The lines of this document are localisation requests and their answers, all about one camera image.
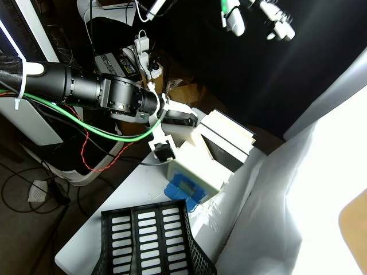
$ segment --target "black fabric backdrop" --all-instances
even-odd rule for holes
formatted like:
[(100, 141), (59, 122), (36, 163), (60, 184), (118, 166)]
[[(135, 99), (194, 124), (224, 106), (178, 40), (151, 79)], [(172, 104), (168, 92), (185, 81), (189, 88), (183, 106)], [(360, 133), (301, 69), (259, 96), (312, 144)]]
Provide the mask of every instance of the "black fabric backdrop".
[(267, 41), (255, 13), (241, 37), (225, 32), (220, 1), (180, 0), (147, 29), (242, 124), (282, 137), (367, 46), (367, 1), (279, 0), (294, 18), (292, 41)]

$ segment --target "floor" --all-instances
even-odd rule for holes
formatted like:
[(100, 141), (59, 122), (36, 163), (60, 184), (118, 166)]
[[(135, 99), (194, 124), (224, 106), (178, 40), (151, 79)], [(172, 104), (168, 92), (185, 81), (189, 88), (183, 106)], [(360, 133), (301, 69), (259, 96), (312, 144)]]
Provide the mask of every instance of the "floor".
[[(218, 102), (214, 96), (207, 94), (202, 101), (204, 111), (210, 111), (217, 107), (222, 111), (225, 108)], [(283, 142), (276, 137), (266, 133), (262, 129), (250, 127), (257, 132), (257, 146), (266, 154), (269, 154)], [(0, 116), (0, 144), (6, 145), (6, 148), (19, 155), (24, 161), (16, 163), (15, 161), (0, 154), (0, 163), (10, 167), (14, 171), (21, 171), (26, 168), (39, 167), (40, 165), (32, 159), (17, 143), (14, 138), (14, 128), (2, 116)], [(144, 157), (149, 153), (147, 144), (141, 143), (134, 145), (135, 155)], [(114, 187), (117, 187), (136, 167), (134, 164), (117, 162), (110, 169), (101, 174), (106, 180), (109, 180)], [(12, 173), (0, 166), (0, 186), (11, 176)], [(47, 174), (42, 169), (31, 170), (22, 173), (22, 176), (28, 180), (45, 179)], [(66, 188), (65, 182), (57, 179)], [(29, 183), (18, 178), (11, 178), (4, 188), (4, 198), (6, 202), (18, 210), (29, 210), (26, 202), (29, 192)], [(87, 213), (93, 213), (113, 192), (113, 189), (105, 181), (97, 178), (91, 184), (80, 189), (80, 203)], [(4, 203), (0, 203), (0, 270), (1, 274), (64, 274), (53, 262), (55, 252), (74, 235), (80, 226), (87, 220), (82, 214), (76, 203), (77, 187), (71, 186), (69, 197), (71, 203), (69, 209), (58, 227), (58, 234), (54, 243), (54, 248), (50, 245), (43, 253), (35, 269), (33, 265), (37, 262), (37, 257), (42, 251), (50, 232), (54, 227), (58, 216), (63, 208), (49, 214), (36, 213), (16, 213), (9, 210)], [(50, 200), (40, 211), (47, 211), (57, 206), (55, 201)]]

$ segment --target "red wire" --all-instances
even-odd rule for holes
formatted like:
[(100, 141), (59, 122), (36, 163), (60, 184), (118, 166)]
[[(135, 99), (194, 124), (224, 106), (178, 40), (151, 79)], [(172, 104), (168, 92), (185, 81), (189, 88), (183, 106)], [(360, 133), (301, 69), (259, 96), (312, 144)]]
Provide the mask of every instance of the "red wire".
[[(70, 106), (67, 106), (65, 105), (66, 107), (68, 107), (72, 112), (73, 114), (79, 119), (81, 120), (80, 116), (77, 114), (77, 112), (71, 108)], [(109, 169), (112, 165), (114, 165), (116, 163), (116, 161), (119, 159), (119, 157), (121, 156), (122, 153), (124, 153), (124, 151), (130, 146), (130, 145), (133, 145), (134, 142), (131, 142), (129, 143), (128, 145), (126, 145), (124, 148), (122, 148), (122, 150), (118, 153), (118, 155), (113, 159), (113, 161), (107, 165), (105, 168), (102, 168), (102, 169), (93, 169), (93, 168), (90, 168), (88, 165), (87, 165), (87, 162), (85, 162), (85, 159), (84, 159), (84, 148), (85, 148), (85, 145), (87, 144), (87, 141), (89, 139), (89, 132), (87, 131), (87, 129), (84, 129), (85, 132), (87, 133), (87, 135), (85, 136), (85, 141), (83, 143), (83, 146), (81, 147), (81, 152), (80, 152), (80, 155), (81, 155), (81, 159), (83, 160), (83, 163), (84, 165), (86, 166), (87, 169), (93, 171), (93, 172), (103, 172), (104, 170), (106, 169)]]

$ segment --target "black crate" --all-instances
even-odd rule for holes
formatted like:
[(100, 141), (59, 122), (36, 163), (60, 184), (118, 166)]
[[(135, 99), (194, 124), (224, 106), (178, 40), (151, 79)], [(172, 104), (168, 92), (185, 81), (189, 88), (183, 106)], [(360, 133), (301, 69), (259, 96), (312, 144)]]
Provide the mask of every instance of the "black crate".
[(93, 275), (217, 274), (191, 234), (184, 200), (101, 215), (101, 256)]

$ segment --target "white zip tie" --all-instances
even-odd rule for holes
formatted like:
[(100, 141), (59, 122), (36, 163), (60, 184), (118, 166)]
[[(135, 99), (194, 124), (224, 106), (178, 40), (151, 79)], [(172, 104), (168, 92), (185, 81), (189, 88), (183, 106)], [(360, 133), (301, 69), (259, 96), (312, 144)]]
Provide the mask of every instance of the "white zip tie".
[(26, 83), (26, 78), (27, 78), (27, 73), (26, 73), (26, 59), (24, 57), (24, 55), (22, 54), (21, 50), (18, 48), (17, 44), (14, 42), (13, 38), (11, 37), (10, 33), (7, 31), (5, 25), (3, 24), (3, 22), (0, 19), (0, 28), (2, 29), (2, 31), (4, 32), (5, 36), (7, 37), (7, 39), (9, 40), (9, 42), (11, 43), (11, 45), (13, 46), (14, 50), (18, 53), (20, 59), (22, 60), (22, 83), (21, 83), (21, 89), (19, 91), (19, 95), (17, 98), (15, 98), (15, 110), (19, 110), (19, 102), (21, 101), (23, 95), (24, 95), (24, 91), (25, 91), (25, 83)]

